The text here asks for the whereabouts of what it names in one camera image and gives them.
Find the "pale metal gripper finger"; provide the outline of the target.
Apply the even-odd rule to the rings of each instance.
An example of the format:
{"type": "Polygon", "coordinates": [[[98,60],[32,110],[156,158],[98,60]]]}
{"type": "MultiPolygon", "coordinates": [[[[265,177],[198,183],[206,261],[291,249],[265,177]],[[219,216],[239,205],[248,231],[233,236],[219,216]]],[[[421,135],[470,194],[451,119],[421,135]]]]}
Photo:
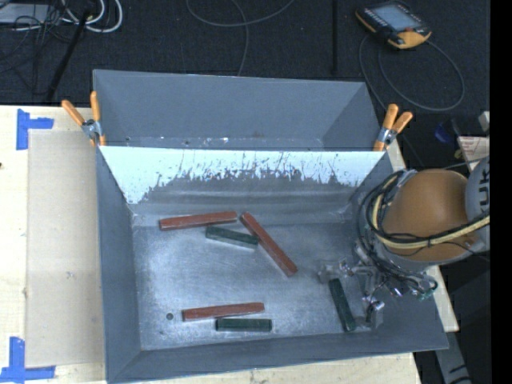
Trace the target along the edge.
{"type": "Polygon", "coordinates": [[[376,298],[363,299],[364,326],[369,329],[377,329],[383,324],[385,303],[376,298]]]}
{"type": "Polygon", "coordinates": [[[354,272],[347,260],[341,259],[323,263],[318,271],[318,280],[320,283],[328,283],[328,281],[336,278],[348,278],[353,275],[354,272]]]}

